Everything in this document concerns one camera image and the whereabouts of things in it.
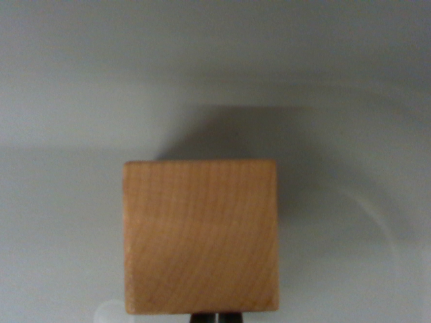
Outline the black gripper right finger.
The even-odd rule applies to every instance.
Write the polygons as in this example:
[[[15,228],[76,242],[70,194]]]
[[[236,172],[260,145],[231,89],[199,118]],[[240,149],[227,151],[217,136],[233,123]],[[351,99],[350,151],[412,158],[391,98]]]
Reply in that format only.
[[[243,316],[240,312],[219,313],[218,323],[243,323]]]

